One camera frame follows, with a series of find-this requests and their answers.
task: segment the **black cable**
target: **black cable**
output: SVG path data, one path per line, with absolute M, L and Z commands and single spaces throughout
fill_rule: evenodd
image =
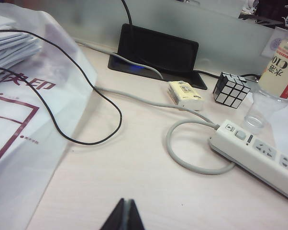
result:
M 213 77 L 213 78 L 219 78 L 219 76 L 217 76 L 217 75 L 215 75 L 215 74 L 208 73 L 208 72 L 201 71 L 201 70 L 196 70 L 196 69 L 195 69 L 195 70 L 193 70 L 193 72 L 205 74 L 205 75 L 210 76 L 210 77 Z
M 128 9 L 128 6 L 127 6 L 125 0 L 121 0 L 121 2 L 123 3 L 124 8 L 125 8 L 126 13 L 127 13 L 128 22 L 129 22 L 129 26 L 130 26 L 131 43 L 132 43 L 133 50 L 135 52 L 135 39 L 134 39 L 134 33 L 133 33 L 133 22 L 132 22 L 131 15 L 130 15 L 130 12 L 129 12 L 129 9 Z
M 255 73 L 247 73 L 247 74 L 242 74 L 240 75 L 241 77 L 248 77 L 248 76 L 254 76 L 257 78 L 257 80 L 260 79 L 261 75 L 255 74 Z
M 85 74 L 84 70 L 83 70 L 83 69 L 79 66 L 79 64 L 78 64 L 70 55 L 68 55 L 60 46 L 56 45 L 55 43 L 53 43 L 53 42 L 51 42 L 51 41 L 49 41 L 49 40 L 47 40 L 47 39 L 45 39 L 45 38 L 37 35 L 37 34 L 34 34 L 34 33 L 32 33 L 32 32 L 29 32 L 29 31 L 25 31 L 25 30 L 13 30 L 13 29 L 11 29 L 11 30 L 0 30 L 0 32 L 21 32 L 21 33 L 30 34 L 30 35 L 32 35 L 32 36 L 35 36 L 35 37 L 37 37 L 37 38 L 40 38 L 41 40 L 43 40 L 43 41 L 51 44 L 52 46 L 56 47 L 57 49 L 59 49 L 65 56 L 68 57 L 68 59 L 70 59 L 70 60 L 77 66 L 77 68 L 80 70 L 80 72 L 82 73 L 82 75 L 84 76 L 84 78 L 86 79 L 86 81 L 88 82 L 88 84 L 91 86 L 91 88 L 92 88 L 93 90 L 95 90 L 95 92 L 97 92 L 103 99 L 105 99 L 105 100 L 108 101 L 110 104 L 112 104 L 112 105 L 116 108 L 116 110 L 119 112 L 119 115 L 120 115 L 119 124 L 118 124 L 117 128 L 116 128 L 110 135 L 108 135 L 106 138 L 104 138 L 104 139 L 102 139 L 102 140 L 100 140 L 100 141 L 92 142 L 92 143 L 87 143 L 87 142 L 82 142 L 82 141 L 78 141 L 78 140 L 72 139 L 72 138 L 68 137 L 66 134 L 64 134 L 64 133 L 61 131 L 61 129 L 59 128 L 59 126 L 58 126 L 58 124 L 57 124 L 57 122 L 56 122 L 56 120 L 55 120 L 55 117 L 54 117 L 52 111 L 51 111 L 50 108 L 48 107 L 48 105 L 47 105 L 47 103 L 45 102 L 45 100 L 43 99 L 43 97 L 39 94 L 39 92 L 38 92 L 31 84 L 29 84 L 29 82 L 27 82 L 26 79 L 23 78 L 20 74 L 15 73 L 15 72 L 13 72 L 13 71 L 11 71 L 11 70 L 9 70 L 9 69 L 5 69 L 5 68 L 1 68 L 1 67 L 0 67 L 0 70 L 6 71 L 6 72 L 9 72 L 9 73 L 11 73 L 11 74 L 13 74 L 13 75 L 15 75 L 15 76 L 18 76 L 22 81 L 26 82 L 26 83 L 30 86 L 30 88 L 38 95 L 38 97 L 40 98 L 40 100 L 43 102 L 44 106 L 46 107 L 46 109 L 48 110 L 48 112 L 49 112 L 49 114 L 50 114 L 50 116 L 51 116 L 51 119 L 52 119 L 52 121 L 53 121 L 56 129 L 58 130 L 58 132 L 59 132 L 64 138 L 66 138 L 66 139 L 68 139 L 68 140 L 70 140 L 70 141 L 72 141 L 72 142 L 74 142 L 74 143 L 81 144 L 81 145 L 97 145 L 97 144 L 100 144 L 100 143 L 108 140 L 110 137 L 112 137 L 112 136 L 120 129 L 120 127 L 121 127 L 121 125 L 122 125 L 122 112 L 120 111 L 120 109 L 118 108 L 118 106 L 117 106 L 114 102 L 112 102 L 110 99 L 108 99 L 106 96 L 104 96 L 102 93 L 100 93 L 100 92 L 92 85 L 92 83 L 91 83 L 90 80 L 88 79 L 87 75 Z

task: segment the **white desk surface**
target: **white desk surface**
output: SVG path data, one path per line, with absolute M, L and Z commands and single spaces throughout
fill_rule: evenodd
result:
M 98 86 L 172 103 L 166 82 L 110 70 L 108 55 L 83 51 L 98 72 Z M 217 104 L 211 93 L 216 79 L 203 79 L 209 89 L 198 90 L 206 100 L 201 113 L 218 124 L 226 118 L 241 124 L 250 101 L 238 109 Z M 194 115 L 106 95 L 123 112 L 121 129 L 98 146 L 68 145 L 28 230 L 97 230 L 121 197 L 135 199 L 147 230 L 288 229 L 288 199 L 239 167 L 209 176 L 171 159 L 165 148 L 168 129 Z M 93 94 L 76 136 L 98 140 L 114 130 L 118 119 L 113 107 Z M 213 133 L 205 126 L 183 125 L 173 134 L 173 148 L 195 165 L 222 167 L 227 161 L 208 147 Z M 260 138 L 274 145 L 272 133 L 268 126 Z

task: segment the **white power strip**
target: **white power strip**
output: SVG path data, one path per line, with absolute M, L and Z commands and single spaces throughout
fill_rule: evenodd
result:
M 210 147 L 288 197 L 288 156 L 225 120 Z

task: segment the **rubik's cube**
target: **rubik's cube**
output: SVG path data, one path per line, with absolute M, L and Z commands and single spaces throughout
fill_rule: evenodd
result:
M 222 72 L 213 90 L 214 100 L 237 108 L 250 91 L 244 77 Z

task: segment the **plastic cup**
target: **plastic cup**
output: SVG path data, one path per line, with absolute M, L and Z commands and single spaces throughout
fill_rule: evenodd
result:
M 254 102 L 248 110 L 243 128 L 253 134 L 258 134 L 262 131 L 268 118 L 278 110 L 285 108 L 288 105 L 288 99 L 276 97 L 257 86 L 253 92 Z

